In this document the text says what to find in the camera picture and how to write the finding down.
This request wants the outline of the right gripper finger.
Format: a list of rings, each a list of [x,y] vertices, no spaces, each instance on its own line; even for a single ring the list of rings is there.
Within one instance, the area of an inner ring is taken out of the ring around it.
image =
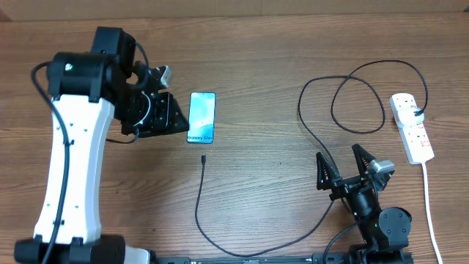
[[[354,144],[352,150],[355,156],[355,161],[358,167],[358,172],[360,175],[365,175],[365,171],[370,165],[370,163],[375,159],[373,155],[368,153],[365,149],[362,148],[359,144]]]
[[[339,180],[339,172],[330,164],[325,155],[321,152],[316,154],[317,158],[317,189],[327,190],[333,188],[335,182]]]

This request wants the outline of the blue Galaxy smartphone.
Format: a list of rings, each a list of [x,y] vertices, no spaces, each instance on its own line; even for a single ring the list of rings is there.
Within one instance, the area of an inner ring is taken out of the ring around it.
[[[211,144],[214,140],[216,94],[213,92],[193,92],[187,132],[187,142]]]

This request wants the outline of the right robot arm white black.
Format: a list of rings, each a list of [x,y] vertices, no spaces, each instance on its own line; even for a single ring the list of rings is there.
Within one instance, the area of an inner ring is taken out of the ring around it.
[[[331,201],[344,199],[350,207],[355,223],[336,235],[324,252],[314,253],[313,263],[396,263],[414,262],[409,246],[411,214],[400,207],[382,209],[379,193],[385,189],[395,172],[394,163],[377,159],[359,144],[352,146],[358,167],[358,176],[344,179],[323,153],[317,153],[317,189],[327,191]],[[331,253],[330,248],[343,234],[357,227],[362,244],[349,247],[345,253]]]

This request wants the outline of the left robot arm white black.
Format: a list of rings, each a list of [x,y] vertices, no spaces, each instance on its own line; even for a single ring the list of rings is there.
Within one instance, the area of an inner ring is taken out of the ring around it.
[[[15,244],[18,263],[156,263],[149,249],[102,232],[100,178],[108,130],[119,120],[132,141],[182,133],[189,124],[168,91],[171,70],[152,68],[121,28],[100,26],[90,51],[43,62],[53,139],[48,184],[31,238]]]

